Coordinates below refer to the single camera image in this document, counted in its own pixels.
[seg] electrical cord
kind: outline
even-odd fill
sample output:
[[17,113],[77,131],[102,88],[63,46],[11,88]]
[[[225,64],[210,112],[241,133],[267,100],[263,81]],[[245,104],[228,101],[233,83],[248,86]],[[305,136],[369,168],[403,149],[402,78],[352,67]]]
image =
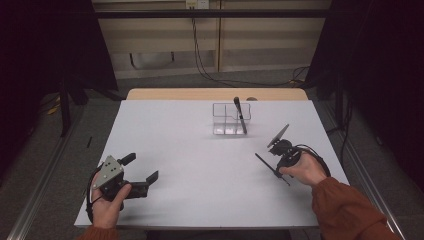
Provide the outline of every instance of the electrical cord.
[[352,101],[350,99],[348,99],[347,112],[346,112],[346,115],[345,115],[345,118],[344,118],[345,136],[344,136],[344,139],[343,139],[342,148],[340,149],[340,165],[342,166],[343,170],[344,170],[343,153],[344,153],[344,149],[345,149],[345,146],[346,146],[347,137],[349,135],[349,126],[350,126],[350,121],[352,120],[352,114],[353,114],[353,104],[352,104]]
[[59,96],[60,96],[60,94],[56,94],[53,98],[51,98],[51,99],[47,100],[46,102],[44,102],[44,103],[40,103],[40,107],[45,106],[45,105],[47,105],[47,104],[49,104],[49,103],[53,102],[53,101],[54,101],[54,100],[56,100]]
[[311,239],[309,238],[309,235],[308,235],[308,233],[306,232],[306,230],[305,230],[305,229],[302,229],[302,230],[303,230],[303,233],[305,233],[306,238],[308,238],[308,240],[311,240]]
[[[197,67],[197,71],[200,73],[200,75],[210,81],[216,82],[216,83],[220,83],[220,84],[224,84],[226,86],[232,87],[232,88],[237,88],[234,85],[231,85],[229,83],[245,83],[245,84],[252,84],[252,85],[258,85],[258,86],[267,86],[267,87],[278,87],[278,86],[284,86],[287,84],[290,84],[292,82],[298,82],[298,83],[303,83],[303,81],[297,80],[296,78],[305,70],[308,69],[309,66],[306,67],[299,67],[296,68],[293,73],[293,79],[290,81],[286,81],[283,83],[276,83],[276,84],[267,84],[267,83],[257,83],[257,82],[247,82],[247,81],[239,81],[239,80],[227,80],[227,79],[214,79],[213,77],[211,77],[207,71],[205,70],[204,66],[203,66],[203,62],[202,62],[202,58],[200,56],[200,49],[199,49],[199,43],[197,41],[197,27],[196,27],[196,19],[192,18],[192,26],[193,26],[193,39],[194,39],[194,56],[195,56],[195,60],[196,60],[196,67]],[[301,69],[301,71],[295,76],[295,72],[298,71],[299,69]]]
[[331,135],[331,134],[335,133],[339,129],[340,129],[340,127],[335,127],[335,128],[330,129],[330,130],[327,130],[325,132],[327,133],[327,135]]
[[94,200],[93,202],[91,202],[90,200],[90,196],[91,196],[91,183],[93,182],[94,176],[96,175],[96,173],[98,173],[100,171],[100,169],[102,169],[103,163],[98,166],[96,168],[96,170],[94,170],[94,172],[91,174],[90,179],[88,180],[88,184],[87,184],[87,188],[85,190],[85,194],[86,194],[86,209],[85,211],[87,212],[88,218],[90,219],[91,223],[93,223],[93,204],[99,200],[100,198],[103,197],[100,196],[99,198],[97,198],[96,200]]
[[331,177],[331,172],[330,169],[328,168],[327,164],[325,163],[324,159],[318,155],[318,153],[312,149],[311,147],[305,145],[305,144],[298,144],[296,146],[291,147],[292,149],[298,150],[298,151],[304,151],[307,152],[308,154],[310,154],[311,156],[313,156],[322,166],[322,168],[324,169],[325,175],[327,175],[327,177]]

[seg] black pen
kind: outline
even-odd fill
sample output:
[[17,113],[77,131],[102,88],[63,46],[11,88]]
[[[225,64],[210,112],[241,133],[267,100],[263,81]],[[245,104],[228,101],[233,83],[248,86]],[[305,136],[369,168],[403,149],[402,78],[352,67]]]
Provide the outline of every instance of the black pen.
[[238,99],[238,97],[234,98],[234,104],[236,105],[236,108],[240,114],[239,118],[240,118],[241,126],[243,127],[243,132],[244,134],[247,134],[247,128],[246,128],[246,124],[244,123],[243,114],[241,113],[240,100]]
[[284,182],[286,182],[286,183],[287,183],[287,185],[289,185],[289,186],[290,186],[290,183],[289,183],[289,182],[287,182],[287,180],[283,178],[283,174],[281,174],[279,171],[274,170],[271,166],[269,166],[269,164],[268,164],[267,162],[265,162],[265,160],[263,160],[263,159],[261,158],[261,156],[259,156],[259,154],[255,153],[255,155],[256,155],[256,157],[258,157],[258,158],[259,158],[259,160],[261,160],[261,161],[265,164],[265,166],[267,166],[269,169],[271,169],[272,173],[274,173],[274,175],[275,175],[277,178],[284,180]]

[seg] cable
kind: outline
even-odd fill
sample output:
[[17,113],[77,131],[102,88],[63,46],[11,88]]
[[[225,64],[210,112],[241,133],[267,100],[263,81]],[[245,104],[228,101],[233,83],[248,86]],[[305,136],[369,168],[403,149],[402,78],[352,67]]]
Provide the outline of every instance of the cable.
[[60,96],[60,94],[56,94],[53,98],[51,98],[50,100],[47,100],[44,103],[40,103],[40,107],[45,106],[46,104],[49,104],[51,102],[53,102],[54,100],[56,100],[58,97]]
[[352,104],[352,101],[350,99],[348,99],[347,112],[346,112],[346,116],[345,116],[345,119],[344,119],[345,137],[343,139],[342,148],[340,149],[340,165],[342,166],[343,170],[344,170],[343,153],[344,153],[344,149],[345,149],[346,142],[347,142],[347,136],[349,135],[349,126],[350,126],[350,120],[352,119],[352,114],[353,114],[353,104]]
[[325,132],[327,133],[327,135],[331,135],[331,134],[335,133],[339,129],[340,129],[340,127],[335,127],[335,128],[330,129],[330,130],[327,130]]
[[306,230],[305,229],[302,229],[303,230],[303,232],[305,233],[305,236],[308,238],[308,240],[311,240],[310,238],[309,238],[309,235],[308,235],[308,233],[306,232]]
[[[267,86],[267,87],[278,87],[278,86],[284,86],[286,84],[290,84],[292,82],[297,82],[299,80],[296,80],[295,78],[297,78],[305,69],[309,68],[309,66],[307,67],[300,67],[300,68],[296,68],[293,73],[293,79],[287,82],[283,82],[283,83],[276,83],[276,84],[267,84],[267,83],[257,83],[257,82],[247,82],[247,81],[238,81],[238,80],[226,80],[226,79],[222,79],[222,80],[218,80],[218,79],[214,79],[213,77],[211,77],[207,71],[205,70],[204,66],[203,66],[203,62],[202,62],[202,58],[200,57],[200,49],[199,49],[199,43],[197,41],[197,27],[196,27],[196,19],[192,18],[192,25],[193,25],[193,39],[194,39],[194,56],[195,56],[195,60],[196,60],[196,67],[197,67],[197,71],[200,73],[200,75],[210,81],[216,82],[216,83],[221,83],[224,84],[226,86],[232,87],[232,88],[236,88],[236,86],[231,85],[229,83],[226,82],[230,82],[230,83],[245,83],[245,84],[252,84],[252,85],[259,85],[259,86]],[[302,69],[296,76],[295,76],[295,71]]]
[[309,151],[314,153],[314,154],[311,154],[311,155],[319,156],[318,153],[314,149],[312,149],[311,147],[309,147],[308,145],[305,145],[305,144],[298,144],[298,145],[294,146],[294,148],[300,149],[302,151],[309,150]]
[[103,197],[103,195],[100,198],[97,198],[96,200],[94,200],[93,202],[90,201],[90,195],[91,195],[91,183],[93,182],[94,176],[96,175],[96,173],[98,173],[100,171],[100,169],[102,169],[103,163],[98,166],[96,168],[96,170],[94,170],[94,172],[91,174],[90,179],[88,180],[87,183],[87,189],[85,190],[85,194],[86,194],[86,209],[85,211],[87,212],[88,218],[90,219],[90,221],[93,223],[93,204],[99,200],[101,197]]

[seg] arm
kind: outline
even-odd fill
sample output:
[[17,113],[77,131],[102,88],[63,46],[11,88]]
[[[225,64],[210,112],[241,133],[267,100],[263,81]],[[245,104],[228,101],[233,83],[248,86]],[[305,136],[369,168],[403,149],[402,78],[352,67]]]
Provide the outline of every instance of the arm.
[[118,222],[119,211],[122,202],[131,191],[131,184],[126,184],[119,190],[115,199],[109,202],[103,198],[102,192],[99,189],[93,190],[91,199],[95,201],[93,204],[93,225],[87,228],[83,235],[78,240],[118,240],[118,231],[116,223]]
[[326,240],[399,239],[386,227],[386,218],[355,188],[327,178],[316,159],[303,152],[299,162],[280,173],[312,187],[312,209]]

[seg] sleeve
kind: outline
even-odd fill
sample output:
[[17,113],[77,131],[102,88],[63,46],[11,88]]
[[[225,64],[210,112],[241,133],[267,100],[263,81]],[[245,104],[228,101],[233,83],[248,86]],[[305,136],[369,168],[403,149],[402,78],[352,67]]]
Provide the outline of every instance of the sleeve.
[[77,240],[118,240],[118,230],[90,226]]
[[386,226],[386,217],[355,188],[326,178],[312,195],[312,209],[326,240],[400,239]]

